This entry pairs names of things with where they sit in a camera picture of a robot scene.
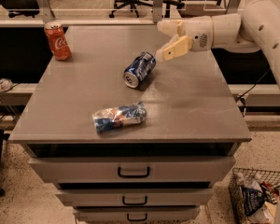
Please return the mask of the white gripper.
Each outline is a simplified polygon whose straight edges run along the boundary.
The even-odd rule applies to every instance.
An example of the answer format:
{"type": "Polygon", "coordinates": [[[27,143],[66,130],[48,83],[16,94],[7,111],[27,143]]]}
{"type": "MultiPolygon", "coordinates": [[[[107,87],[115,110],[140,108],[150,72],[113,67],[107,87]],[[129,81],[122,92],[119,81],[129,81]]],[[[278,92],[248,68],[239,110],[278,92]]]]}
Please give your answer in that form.
{"type": "Polygon", "coordinates": [[[163,20],[157,23],[160,32],[171,40],[156,52],[158,62],[172,60],[189,51],[207,51],[212,48],[213,22],[209,16],[181,20],[163,20]]]}

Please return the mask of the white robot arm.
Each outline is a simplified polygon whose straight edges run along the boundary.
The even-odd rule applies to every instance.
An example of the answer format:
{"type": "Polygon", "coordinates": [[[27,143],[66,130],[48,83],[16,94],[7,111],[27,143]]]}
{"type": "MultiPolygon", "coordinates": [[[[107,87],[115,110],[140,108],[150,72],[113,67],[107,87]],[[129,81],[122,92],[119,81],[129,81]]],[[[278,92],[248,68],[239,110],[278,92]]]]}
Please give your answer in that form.
{"type": "Polygon", "coordinates": [[[240,14],[159,21],[157,28],[171,37],[157,50],[157,61],[217,48],[238,53],[261,50],[280,90],[280,10],[272,1],[254,0],[240,14]]]}

